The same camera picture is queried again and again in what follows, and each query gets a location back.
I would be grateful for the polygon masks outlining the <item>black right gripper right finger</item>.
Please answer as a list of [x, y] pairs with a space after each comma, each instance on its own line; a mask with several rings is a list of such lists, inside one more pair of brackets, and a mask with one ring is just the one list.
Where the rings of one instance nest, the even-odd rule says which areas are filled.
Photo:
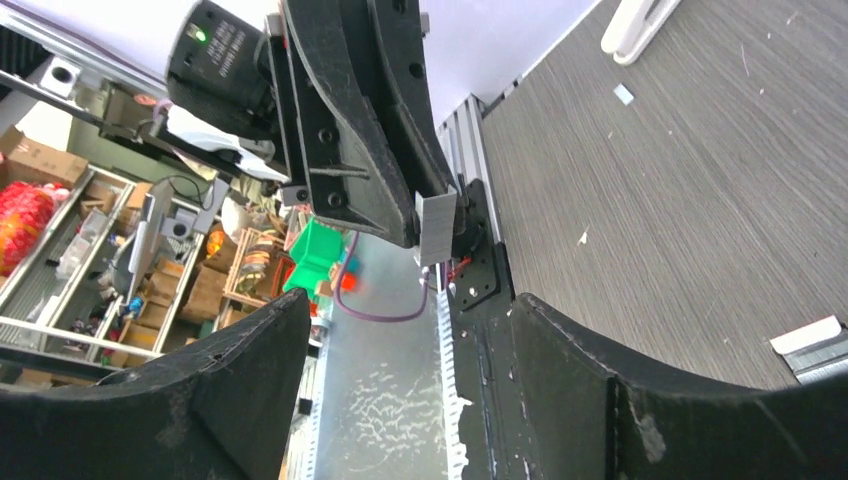
[[843, 479], [847, 379], [758, 390], [670, 366], [538, 297], [513, 303], [546, 479]]

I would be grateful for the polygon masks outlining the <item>white stapler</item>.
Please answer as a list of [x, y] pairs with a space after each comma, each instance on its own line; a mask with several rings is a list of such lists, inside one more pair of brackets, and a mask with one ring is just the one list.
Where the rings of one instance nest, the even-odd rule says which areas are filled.
[[680, 0], [621, 0], [600, 47], [623, 66], [638, 60]]

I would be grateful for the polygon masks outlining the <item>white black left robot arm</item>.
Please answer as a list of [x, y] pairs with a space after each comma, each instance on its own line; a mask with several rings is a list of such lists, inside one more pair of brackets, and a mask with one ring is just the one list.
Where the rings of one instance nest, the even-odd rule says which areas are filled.
[[[433, 123], [416, 1], [283, 1], [263, 26], [220, 1], [5, 1], [4, 22], [166, 96], [156, 135], [238, 172], [269, 141], [292, 203], [403, 248], [450, 250], [468, 215]], [[176, 112], [216, 128], [208, 144]]]

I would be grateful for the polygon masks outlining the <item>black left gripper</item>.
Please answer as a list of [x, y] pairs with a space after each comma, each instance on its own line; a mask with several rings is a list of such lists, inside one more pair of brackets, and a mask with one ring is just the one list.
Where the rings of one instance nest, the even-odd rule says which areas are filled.
[[[307, 181], [285, 22], [281, 13], [270, 13], [265, 32], [281, 146], [276, 163], [285, 163], [289, 178], [283, 202], [308, 204], [309, 185], [323, 222], [412, 247], [409, 190], [433, 197], [454, 187], [432, 117], [419, 3], [287, 1], [284, 17], [290, 63], [299, 75]], [[378, 59], [388, 89], [381, 112], [388, 116], [389, 141], [372, 105], [384, 93]]]

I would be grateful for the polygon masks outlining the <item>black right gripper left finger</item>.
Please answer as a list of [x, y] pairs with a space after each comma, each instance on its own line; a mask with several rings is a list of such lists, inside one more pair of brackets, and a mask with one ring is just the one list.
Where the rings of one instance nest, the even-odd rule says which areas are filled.
[[308, 350], [301, 289], [91, 386], [1, 396], [5, 479], [275, 479]]

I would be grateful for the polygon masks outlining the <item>small staple strip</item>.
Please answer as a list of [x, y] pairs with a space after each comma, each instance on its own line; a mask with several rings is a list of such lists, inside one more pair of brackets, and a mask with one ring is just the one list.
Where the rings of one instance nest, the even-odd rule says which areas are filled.
[[419, 267], [440, 264], [452, 257], [457, 197], [453, 187], [431, 197], [415, 194], [419, 243], [414, 248], [414, 258]]

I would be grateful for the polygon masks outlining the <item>staple box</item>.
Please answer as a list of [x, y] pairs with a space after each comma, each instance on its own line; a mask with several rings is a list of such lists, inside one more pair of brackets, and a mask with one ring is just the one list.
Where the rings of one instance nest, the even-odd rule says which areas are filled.
[[769, 340], [801, 385], [847, 374], [847, 326], [835, 315]]

